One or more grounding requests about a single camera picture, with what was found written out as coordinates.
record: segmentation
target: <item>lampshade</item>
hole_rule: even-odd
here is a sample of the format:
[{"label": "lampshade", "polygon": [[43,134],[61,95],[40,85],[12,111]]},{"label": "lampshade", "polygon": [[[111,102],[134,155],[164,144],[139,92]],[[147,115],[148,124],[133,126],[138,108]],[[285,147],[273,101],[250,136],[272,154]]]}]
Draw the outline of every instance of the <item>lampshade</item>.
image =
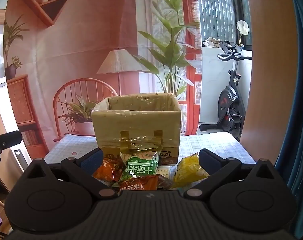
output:
[{"label": "lampshade", "polygon": [[148,69],[139,64],[125,49],[112,50],[100,66],[97,74],[120,73],[127,71],[148,72]]}]

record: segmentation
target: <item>yellow snack bag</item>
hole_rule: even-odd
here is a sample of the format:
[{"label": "yellow snack bag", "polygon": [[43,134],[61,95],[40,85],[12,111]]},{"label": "yellow snack bag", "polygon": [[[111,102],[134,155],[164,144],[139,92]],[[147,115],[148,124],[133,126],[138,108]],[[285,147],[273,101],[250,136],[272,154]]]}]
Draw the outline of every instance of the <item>yellow snack bag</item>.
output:
[{"label": "yellow snack bag", "polygon": [[177,165],[173,187],[184,187],[188,183],[205,179],[210,175],[199,165],[198,153],[184,157]]}]

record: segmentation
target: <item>white plant pot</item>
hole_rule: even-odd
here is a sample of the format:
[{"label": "white plant pot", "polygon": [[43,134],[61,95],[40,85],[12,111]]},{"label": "white plant pot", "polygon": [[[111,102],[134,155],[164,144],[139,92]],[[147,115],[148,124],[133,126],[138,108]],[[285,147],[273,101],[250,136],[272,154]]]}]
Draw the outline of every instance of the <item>white plant pot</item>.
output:
[{"label": "white plant pot", "polygon": [[93,129],[93,122],[76,122],[75,130],[79,132],[80,135],[94,135],[95,131]]}]

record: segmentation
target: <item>wooden floor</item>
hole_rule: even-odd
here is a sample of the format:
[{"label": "wooden floor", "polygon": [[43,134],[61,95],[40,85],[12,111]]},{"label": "wooden floor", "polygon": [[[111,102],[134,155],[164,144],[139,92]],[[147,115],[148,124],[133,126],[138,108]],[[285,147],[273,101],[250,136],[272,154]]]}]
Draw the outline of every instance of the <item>wooden floor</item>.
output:
[{"label": "wooden floor", "polygon": [[[5,203],[6,195],[0,195],[0,200]],[[8,218],[6,217],[5,210],[2,206],[0,206],[0,218],[3,220],[3,222],[0,225],[0,232],[8,234],[8,231],[10,229],[10,224],[8,221]]]}]

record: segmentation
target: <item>ribbed black surface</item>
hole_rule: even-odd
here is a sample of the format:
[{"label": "ribbed black surface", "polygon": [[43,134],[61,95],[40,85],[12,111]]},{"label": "ribbed black surface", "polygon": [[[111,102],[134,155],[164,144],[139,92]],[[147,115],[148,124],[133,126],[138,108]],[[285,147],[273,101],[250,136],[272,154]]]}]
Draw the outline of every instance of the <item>ribbed black surface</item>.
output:
[{"label": "ribbed black surface", "polygon": [[33,235],[15,230],[7,240],[294,240],[285,231],[250,235],[218,223],[202,202],[177,191],[124,191],[100,201],[92,214],[67,231]]}]

